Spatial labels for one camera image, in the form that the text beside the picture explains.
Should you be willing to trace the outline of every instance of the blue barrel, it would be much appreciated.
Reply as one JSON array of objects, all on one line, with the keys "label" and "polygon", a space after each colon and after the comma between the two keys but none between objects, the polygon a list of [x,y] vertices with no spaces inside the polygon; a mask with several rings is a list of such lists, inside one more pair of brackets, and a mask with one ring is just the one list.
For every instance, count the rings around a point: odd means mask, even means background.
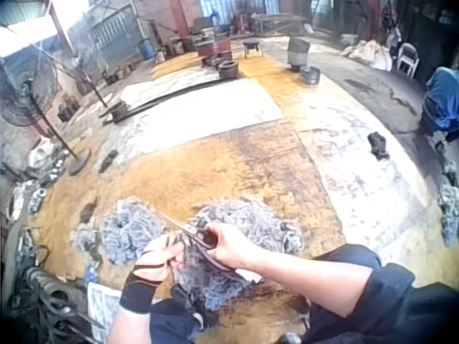
[{"label": "blue barrel", "polygon": [[144,60],[153,59],[155,57],[155,49],[150,42],[150,39],[142,39],[138,43],[138,48],[141,50],[141,54]]}]

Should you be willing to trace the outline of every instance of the gray fiber pile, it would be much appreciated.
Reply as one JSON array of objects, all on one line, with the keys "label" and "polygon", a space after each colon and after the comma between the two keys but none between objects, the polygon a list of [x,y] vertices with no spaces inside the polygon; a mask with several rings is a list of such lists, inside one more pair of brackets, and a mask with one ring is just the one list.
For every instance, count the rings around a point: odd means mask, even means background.
[{"label": "gray fiber pile", "polygon": [[[270,251],[294,254],[304,247],[301,231],[290,222],[278,219],[268,206],[256,199],[214,201],[190,219],[190,224],[196,226],[204,221],[232,224],[251,242]],[[194,300],[203,302],[208,310],[218,310],[250,284],[236,273],[213,268],[193,247],[187,247],[185,264],[176,278]]]},{"label": "gray fiber pile", "polygon": [[442,209],[442,238],[449,247],[459,238],[459,185],[456,164],[445,159],[443,164],[445,180],[438,194],[438,206]]},{"label": "gray fiber pile", "polygon": [[102,244],[115,265],[137,260],[146,245],[164,233],[164,224],[138,199],[118,201],[117,209],[105,219]]}]

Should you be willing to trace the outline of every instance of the fan base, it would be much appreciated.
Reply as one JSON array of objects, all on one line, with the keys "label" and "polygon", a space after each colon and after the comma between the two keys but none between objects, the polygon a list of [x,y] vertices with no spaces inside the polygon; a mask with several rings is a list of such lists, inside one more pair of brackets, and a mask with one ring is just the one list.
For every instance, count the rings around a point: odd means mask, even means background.
[{"label": "fan base", "polygon": [[89,161],[91,156],[91,150],[89,148],[83,148],[82,151],[78,153],[78,159],[73,159],[69,165],[69,174],[74,176],[81,172],[81,170],[86,166],[86,163]]}]

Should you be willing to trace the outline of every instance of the white plastic chair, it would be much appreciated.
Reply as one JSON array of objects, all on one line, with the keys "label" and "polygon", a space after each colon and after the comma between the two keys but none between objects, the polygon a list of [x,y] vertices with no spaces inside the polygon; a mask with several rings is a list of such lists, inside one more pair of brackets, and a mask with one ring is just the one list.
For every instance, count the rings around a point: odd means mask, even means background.
[{"label": "white plastic chair", "polygon": [[419,64],[419,57],[417,55],[416,48],[410,43],[403,43],[399,49],[399,56],[397,58],[398,70],[400,70],[402,62],[408,66],[408,70],[406,71],[408,76],[413,78],[416,72],[417,65]]}]

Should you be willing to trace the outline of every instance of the black sleeve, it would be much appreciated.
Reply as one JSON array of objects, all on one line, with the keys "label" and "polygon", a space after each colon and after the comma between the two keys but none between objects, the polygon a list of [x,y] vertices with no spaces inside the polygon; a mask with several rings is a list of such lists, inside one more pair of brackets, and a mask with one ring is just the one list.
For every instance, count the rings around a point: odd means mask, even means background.
[{"label": "black sleeve", "polygon": [[458,292],[441,283],[414,288],[414,280],[397,264],[375,269],[347,322],[358,333],[391,343],[431,343],[446,335],[458,319]]}]

